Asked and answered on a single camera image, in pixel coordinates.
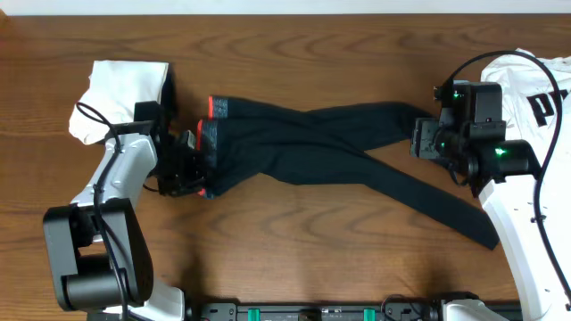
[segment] white background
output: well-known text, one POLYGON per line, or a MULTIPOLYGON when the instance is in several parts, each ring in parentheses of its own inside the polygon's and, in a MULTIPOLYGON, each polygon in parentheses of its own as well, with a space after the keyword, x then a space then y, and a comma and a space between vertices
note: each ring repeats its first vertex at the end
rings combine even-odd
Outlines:
POLYGON ((571 0, 0 0, 8 15, 569 13, 571 0))

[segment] dark fabric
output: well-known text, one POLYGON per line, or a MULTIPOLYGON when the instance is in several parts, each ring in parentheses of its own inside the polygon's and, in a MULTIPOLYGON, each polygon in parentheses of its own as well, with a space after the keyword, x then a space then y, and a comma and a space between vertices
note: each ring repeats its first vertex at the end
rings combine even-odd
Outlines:
POLYGON ((214 97, 203 121, 201 146, 215 197, 257 173, 295 185, 363 184, 493 249, 490 219, 455 196, 364 153, 410 138, 414 119, 427 117, 404 103, 368 103, 292 111, 266 103, 214 97))

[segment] white cloth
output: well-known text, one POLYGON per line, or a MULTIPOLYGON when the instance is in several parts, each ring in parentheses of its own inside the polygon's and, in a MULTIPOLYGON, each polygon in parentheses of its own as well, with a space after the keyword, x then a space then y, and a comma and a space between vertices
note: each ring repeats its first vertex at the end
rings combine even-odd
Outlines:
MULTIPOLYGON (((168 67, 166 62, 94 62, 89 89, 79 101, 101 112, 112 124, 133 121, 135 103, 161 102, 168 67)), ((104 139, 108 131, 107 126, 85 117, 74 106, 70 133, 83 144, 104 139)))
MULTIPOLYGON (((563 97, 571 89, 571 57, 542 59, 540 61, 550 69, 557 80, 563 97)), ((535 100, 545 112, 549 107, 555 112, 555 103, 551 97, 553 87, 545 73, 533 62, 515 55, 504 55, 490 63, 482 71, 482 81, 493 81, 501 85, 503 91, 502 115, 507 121, 506 139, 525 139, 534 148, 540 164, 545 160, 553 131, 555 116, 541 117, 545 125, 540 126, 534 115, 530 99, 535 100), (540 98, 528 98, 535 95, 545 95, 549 102, 548 108, 540 103, 540 98)), ((558 143, 551 158, 542 189, 544 196, 553 196, 566 191, 567 182, 571 179, 571 95, 563 101, 563 124, 559 133, 558 143)))

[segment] wooden tabletop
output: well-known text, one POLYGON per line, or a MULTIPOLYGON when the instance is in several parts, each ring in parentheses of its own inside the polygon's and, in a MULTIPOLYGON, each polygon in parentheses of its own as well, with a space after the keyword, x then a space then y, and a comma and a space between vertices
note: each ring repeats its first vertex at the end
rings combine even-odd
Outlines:
MULTIPOLYGON (((561 15, 19 17, 0 22, 0 310, 27 320, 80 320, 54 299, 42 232, 103 155, 68 132, 94 60, 171 62, 179 125, 195 128, 210 94, 307 111, 401 100, 436 114, 432 88, 461 63, 523 47, 571 54, 561 15)), ((465 78, 478 80, 484 64, 465 78)), ((477 205, 448 174, 409 156, 372 154, 477 205)), ((503 250, 362 185, 293 186, 258 175, 207 201, 142 192, 137 217, 155 274, 196 300, 373 301, 471 291, 517 292, 503 250)))

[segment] green strip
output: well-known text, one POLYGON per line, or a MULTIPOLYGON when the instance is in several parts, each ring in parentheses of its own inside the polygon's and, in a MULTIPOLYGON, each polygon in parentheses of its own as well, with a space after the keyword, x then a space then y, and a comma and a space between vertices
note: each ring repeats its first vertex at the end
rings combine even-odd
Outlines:
POLYGON ((363 311, 363 321, 375 321, 375 310, 365 309, 363 311))
POLYGON ((248 309, 248 321, 260 321, 260 310, 248 309))

